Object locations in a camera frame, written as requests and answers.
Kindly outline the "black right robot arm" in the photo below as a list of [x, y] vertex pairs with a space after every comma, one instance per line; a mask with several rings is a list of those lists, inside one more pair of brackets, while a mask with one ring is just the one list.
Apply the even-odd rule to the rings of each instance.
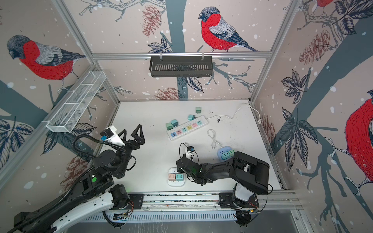
[[240, 151], [236, 151], [228, 160], [215, 164], [198, 164], [183, 156], [176, 161], [176, 168], [201, 186], [231, 178], [253, 194], [269, 194], [270, 165]]

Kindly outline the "white multicolour power strip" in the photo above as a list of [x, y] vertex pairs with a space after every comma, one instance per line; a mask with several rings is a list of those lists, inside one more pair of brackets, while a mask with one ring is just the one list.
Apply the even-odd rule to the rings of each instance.
[[168, 130], [167, 135], [171, 141], [174, 141], [176, 139], [186, 136], [187, 134], [197, 131], [207, 125], [207, 119], [204, 116], [200, 116], [182, 125], [179, 125], [171, 130]]

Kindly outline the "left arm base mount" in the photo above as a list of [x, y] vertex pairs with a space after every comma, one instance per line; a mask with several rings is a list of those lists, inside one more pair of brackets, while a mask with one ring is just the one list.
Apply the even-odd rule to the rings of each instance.
[[113, 203], [111, 210], [140, 210], [142, 208], [144, 200], [142, 193], [129, 194], [122, 184], [113, 186], [109, 193]]

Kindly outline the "teal plug adapter front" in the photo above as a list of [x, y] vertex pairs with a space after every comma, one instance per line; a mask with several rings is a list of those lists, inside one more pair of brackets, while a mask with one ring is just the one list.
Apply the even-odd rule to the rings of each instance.
[[182, 182], [184, 180], [184, 175], [181, 173], [176, 174], [176, 181]]

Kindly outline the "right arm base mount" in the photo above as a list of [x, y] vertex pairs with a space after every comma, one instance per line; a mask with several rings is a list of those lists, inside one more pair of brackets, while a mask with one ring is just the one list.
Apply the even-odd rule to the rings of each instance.
[[219, 193], [218, 205], [221, 208], [240, 210], [245, 208], [258, 209], [259, 203], [257, 195], [249, 192], [248, 197], [239, 198], [233, 192]]

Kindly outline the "white square socket cube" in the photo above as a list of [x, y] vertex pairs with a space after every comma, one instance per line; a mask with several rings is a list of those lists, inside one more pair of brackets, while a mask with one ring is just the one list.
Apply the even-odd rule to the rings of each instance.
[[172, 167], [168, 172], [167, 183], [172, 187], [181, 187], [185, 184], [186, 175], [177, 171], [176, 167]]

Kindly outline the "pink plug adapter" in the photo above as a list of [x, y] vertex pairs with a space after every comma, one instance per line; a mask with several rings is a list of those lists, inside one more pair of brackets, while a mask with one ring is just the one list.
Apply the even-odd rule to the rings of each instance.
[[168, 180], [171, 182], [176, 181], [176, 174], [170, 173], [168, 175]]

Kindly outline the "blue square socket cube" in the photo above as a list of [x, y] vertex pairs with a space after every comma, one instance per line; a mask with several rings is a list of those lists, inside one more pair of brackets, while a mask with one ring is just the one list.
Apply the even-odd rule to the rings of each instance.
[[230, 159], [231, 157], [233, 157], [234, 153], [235, 153], [235, 151], [231, 147], [226, 146], [226, 147], [222, 147], [218, 150], [217, 156], [218, 156], [220, 161], [226, 161], [226, 160]]

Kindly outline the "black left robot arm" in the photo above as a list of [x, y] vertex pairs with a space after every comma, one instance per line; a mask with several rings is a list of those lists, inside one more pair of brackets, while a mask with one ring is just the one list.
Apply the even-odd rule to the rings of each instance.
[[[132, 140], [126, 140], [126, 130], [116, 133], [115, 127], [108, 127], [97, 140], [90, 135], [79, 135], [72, 141], [72, 149], [80, 157], [88, 157], [91, 167], [83, 172], [60, 197], [34, 212], [20, 212], [14, 218], [14, 228], [22, 233], [61, 233], [86, 217], [107, 210], [123, 209], [130, 216], [136, 208], [124, 185], [115, 184], [114, 179], [125, 176], [132, 151], [145, 144], [142, 126], [131, 133]], [[76, 142], [87, 138], [95, 143], [110, 146], [109, 150], [94, 156], [79, 149]]]

